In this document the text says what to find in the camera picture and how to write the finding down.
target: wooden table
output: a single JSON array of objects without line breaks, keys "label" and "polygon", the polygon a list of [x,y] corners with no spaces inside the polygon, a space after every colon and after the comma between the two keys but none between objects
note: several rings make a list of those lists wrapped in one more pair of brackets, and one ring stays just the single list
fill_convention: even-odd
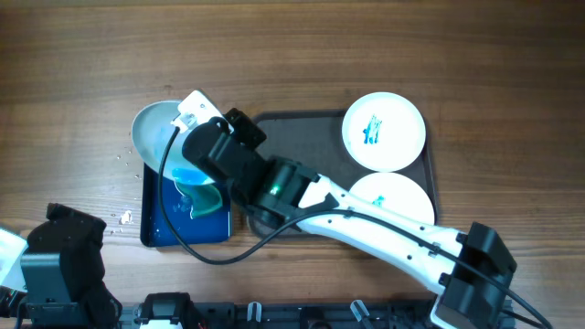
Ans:
[{"label": "wooden table", "polygon": [[[138,239],[143,163],[129,132],[144,105],[203,88],[223,111],[255,115],[347,108],[393,91],[430,124],[440,224],[495,228],[518,262],[513,289],[557,328],[582,327],[583,9],[536,1],[4,8],[0,225],[26,235],[45,221],[48,202],[103,218],[104,280],[122,302],[175,291],[199,302],[429,297],[335,241],[273,243],[213,267]],[[121,226],[126,210],[134,223]],[[229,242],[197,248],[225,258],[252,246],[257,239],[235,219]]]}]

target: plate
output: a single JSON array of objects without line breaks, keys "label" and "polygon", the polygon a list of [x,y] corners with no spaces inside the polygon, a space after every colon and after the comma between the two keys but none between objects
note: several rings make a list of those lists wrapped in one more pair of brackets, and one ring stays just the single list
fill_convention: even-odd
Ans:
[{"label": "plate", "polygon": [[[181,101],[159,101],[146,106],[134,118],[132,142],[144,163],[158,173],[161,158],[175,126],[170,122],[179,114]],[[166,159],[163,176],[179,184],[199,186],[213,180],[188,162],[182,154],[183,143],[188,133],[180,133]]]},{"label": "plate", "polygon": [[410,165],[426,139],[419,110],[391,92],[371,93],[353,103],[341,133],[349,154],[377,172],[393,172]]},{"label": "plate", "polygon": [[406,176],[395,173],[370,174],[358,180],[349,193],[420,223],[435,223],[435,212],[429,196]]}]

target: cable connector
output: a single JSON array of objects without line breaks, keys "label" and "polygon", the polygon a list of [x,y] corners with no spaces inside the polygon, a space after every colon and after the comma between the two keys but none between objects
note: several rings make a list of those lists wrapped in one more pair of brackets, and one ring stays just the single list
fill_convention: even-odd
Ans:
[{"label": "cable connector", "polygon": [[180,133],[193,130],[213,117],[223,118],[216,105],[201,90],[191,92],[177,108],[180,114],[171,121]]}]

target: wooden surface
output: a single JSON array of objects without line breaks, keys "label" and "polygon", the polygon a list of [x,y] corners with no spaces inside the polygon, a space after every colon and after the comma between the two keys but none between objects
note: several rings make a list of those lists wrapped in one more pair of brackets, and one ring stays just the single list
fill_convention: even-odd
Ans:
[{"label": "wooden surface", "polygon": [[[48,202],[103,218],[104,280],[122,302],[174,291],[200,302],[428,297],[399,270],[334,241],[274,243],[213,267],[138,239],[143,164],[129,131],[144,105],[203,88],[222,110],[255,115],[346,108],[393,91],[431,127],[441,225],[495,228],[518,262],[512,287],[557,328],[582,327],[583,9],[552,1],[0,9],[0,225],[26,235],[45,221]],[[118,223],[125,210],[134,224]],[[198,248],[219,258],[252,246],[235,219],[229,242]]]}]

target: black tray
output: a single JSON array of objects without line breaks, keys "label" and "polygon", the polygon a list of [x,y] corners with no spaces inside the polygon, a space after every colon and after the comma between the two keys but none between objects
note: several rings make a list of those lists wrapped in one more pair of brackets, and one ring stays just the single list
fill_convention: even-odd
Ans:
[{"label": "black tray", "polygon": [[[344,189],[373,171],[358,164],[346,150],[341,137],[341,126],[346,110],[265,112],[254,118],[268,139],[258,147],[265,158],[279,155],[299,161],[331,178]],[[408,167],[396,173],[416,182],[427,193],[435,212],[437,224],[439,207],[432,173],[429,129],[427,141],[419,157]],[[260,238],[273,232],[261,221],[248,217],[250,230]],[[277,239],[322,239],[323,237],[285,230]]]}]

